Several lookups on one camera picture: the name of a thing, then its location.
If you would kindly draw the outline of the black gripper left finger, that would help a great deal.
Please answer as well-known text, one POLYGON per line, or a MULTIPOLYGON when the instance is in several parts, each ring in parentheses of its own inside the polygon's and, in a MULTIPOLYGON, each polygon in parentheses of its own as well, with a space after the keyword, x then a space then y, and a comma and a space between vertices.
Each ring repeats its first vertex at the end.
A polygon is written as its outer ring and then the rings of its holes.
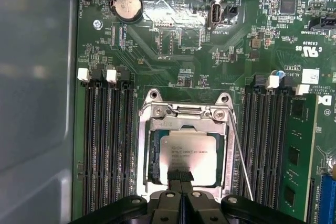
POLYGON ((126 196, 71 223, 179 223, 182 195, 180 172, 168 172, 168 189, 157 191, 150 200, 126 196))

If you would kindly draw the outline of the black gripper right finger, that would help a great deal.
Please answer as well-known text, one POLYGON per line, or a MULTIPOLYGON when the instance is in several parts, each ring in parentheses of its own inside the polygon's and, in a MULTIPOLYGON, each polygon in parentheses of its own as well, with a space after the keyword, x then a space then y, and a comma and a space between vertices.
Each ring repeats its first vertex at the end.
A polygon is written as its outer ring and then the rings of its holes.
POLYGON ((181 172, 181 189, 190 223, 304 223, 239 195, 228 195, 218 203, 212 194, 195 190, 193 180, 191 172, 181 172))

